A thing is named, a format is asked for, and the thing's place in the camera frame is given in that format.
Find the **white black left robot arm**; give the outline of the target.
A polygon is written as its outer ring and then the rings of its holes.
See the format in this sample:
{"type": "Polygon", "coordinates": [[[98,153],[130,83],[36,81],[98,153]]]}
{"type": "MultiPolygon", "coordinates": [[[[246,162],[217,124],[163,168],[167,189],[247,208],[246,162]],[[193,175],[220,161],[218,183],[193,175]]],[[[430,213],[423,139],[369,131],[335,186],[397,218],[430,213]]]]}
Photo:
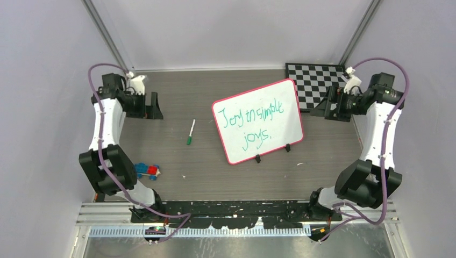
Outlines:
{"type": "Polygon", "coordinates": [[[88,151],[79,155],[79,164],[97,194],[118,196],[134,204],[138,217],[160,222],[165,208],[158,193],[137,178],[133,162],[120,146],[125,118],[163,119],[157,104],[146,105],[146,75],[105,74],[94,90],[91,103],[96,120],[88,151]]]}

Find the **pink framed whiteboard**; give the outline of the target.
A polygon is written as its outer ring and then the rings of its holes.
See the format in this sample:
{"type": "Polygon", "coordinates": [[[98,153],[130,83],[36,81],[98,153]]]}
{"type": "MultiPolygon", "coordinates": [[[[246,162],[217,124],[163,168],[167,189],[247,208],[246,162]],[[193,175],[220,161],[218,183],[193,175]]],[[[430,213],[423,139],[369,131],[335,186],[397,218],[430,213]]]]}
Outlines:
{"type": "Polygon", "coordinates": [[[231,165],[304,139],[298,96],[291,79],[217,100],[211,110],[231,165]]]}

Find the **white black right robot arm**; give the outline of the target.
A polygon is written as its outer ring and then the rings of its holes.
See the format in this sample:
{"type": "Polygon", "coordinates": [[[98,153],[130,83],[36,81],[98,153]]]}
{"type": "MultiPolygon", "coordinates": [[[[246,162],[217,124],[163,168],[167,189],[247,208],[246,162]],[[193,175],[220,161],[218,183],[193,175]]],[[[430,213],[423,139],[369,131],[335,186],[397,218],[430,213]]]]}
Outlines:
{"type": "Polygon", "coordinates": [[[366,139],[361,156],[339,174],[333,187],[312,192],[307,214],[316,221],[332,216],[337,204],[376,209],[402,183],[393,159],[395,129],[404,107],[403,92],[393,88],[395,77],[375,74],[365,92],[356,91],[361,81],[352,71],[341,78],[345,85],[329,87],[311,115],[344,122],[353,115],[365,116],[366,139]]]}

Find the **green whiteboard marker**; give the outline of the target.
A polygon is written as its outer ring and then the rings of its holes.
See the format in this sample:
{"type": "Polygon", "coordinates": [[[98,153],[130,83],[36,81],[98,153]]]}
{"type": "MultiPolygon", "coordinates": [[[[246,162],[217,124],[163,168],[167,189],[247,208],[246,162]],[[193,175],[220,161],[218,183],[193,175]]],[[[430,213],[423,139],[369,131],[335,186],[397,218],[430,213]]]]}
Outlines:
{"type": "Polygon", "coordinates": [[[188,138],[187,138],[187,145],[190,145],[191,142],[192,142],[193,131],[194,131],[195,123],[196,123],[196,119],[193,119],[193,120],[192,120],[192,125],[191,125],[191,128],[190,128],[190,131],[189,131],[189,135],[188,135],[188,138]]]}

